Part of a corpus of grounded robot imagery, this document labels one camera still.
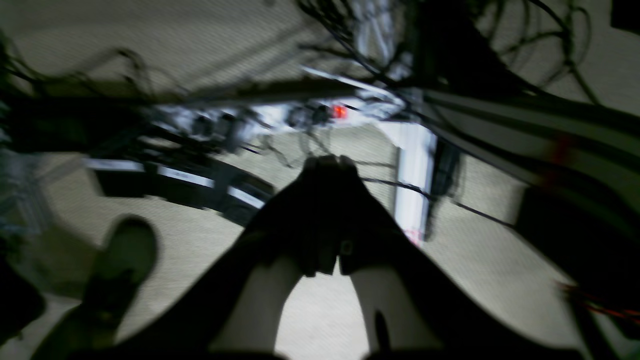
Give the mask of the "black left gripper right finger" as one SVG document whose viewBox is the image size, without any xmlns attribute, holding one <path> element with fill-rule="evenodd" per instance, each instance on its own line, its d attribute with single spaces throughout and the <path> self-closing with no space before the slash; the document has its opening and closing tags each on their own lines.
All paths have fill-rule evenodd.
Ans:
<svg viewBox="0 0 640 360">
<path fill-rule="evenodd" d="M 369 360 L 580 360 L 579 351 L 526 338 L 473 301 L 410 243 L 347 156 L 337 158 L 350 277 L 365 320 Z"/>
</svg>

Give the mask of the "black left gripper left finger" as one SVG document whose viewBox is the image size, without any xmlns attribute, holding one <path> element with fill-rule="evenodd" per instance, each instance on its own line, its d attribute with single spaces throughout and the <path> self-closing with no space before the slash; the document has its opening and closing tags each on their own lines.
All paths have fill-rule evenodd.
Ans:
<svg viewBox="0 0 640 360">
<path fill-rule="evenodd" d="M 304 276 L 330 273 L 326 230 L 330 157 L 259 210 L 232 246 L 150 325 L 119 344 L 74 350 L 72 360 L 250 360 L 274 357 L 282 310 Z"/>
</svg>

